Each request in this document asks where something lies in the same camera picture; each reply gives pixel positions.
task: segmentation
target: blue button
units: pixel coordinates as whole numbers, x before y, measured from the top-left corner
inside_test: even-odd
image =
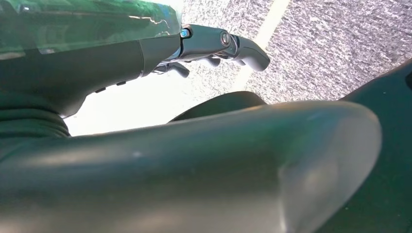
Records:
[[[180,32],[180,37],[181,38],[187,38],[190,36],[190,31],[188,29],[182,29]]]

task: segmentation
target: white road marking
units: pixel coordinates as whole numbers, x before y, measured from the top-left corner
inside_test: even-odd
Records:
[[[262,26],[259,28],[259,32],[254,39],[254,42],[264,50],[266,50],[273,32],[280,23],[290,1],[291,0],[273,1],[265,21],[262,23]],[[232,85],[231,91],[234,92],[245,90],[252,73],[253,70],[250,67],[243,66],[235,79],[235,83]]]

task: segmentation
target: gray pavement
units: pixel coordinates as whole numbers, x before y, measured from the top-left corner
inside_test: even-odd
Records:
[[[188,0],[183,21],[253,39],[271,4]],[[349,93],[412,57],[411,7],[409,0],[292,0],[266,48],[271,65],[252,75],[247,90],[270,103]],[[194,66],[189,92],[199,100],[225,93],[238,71]]]

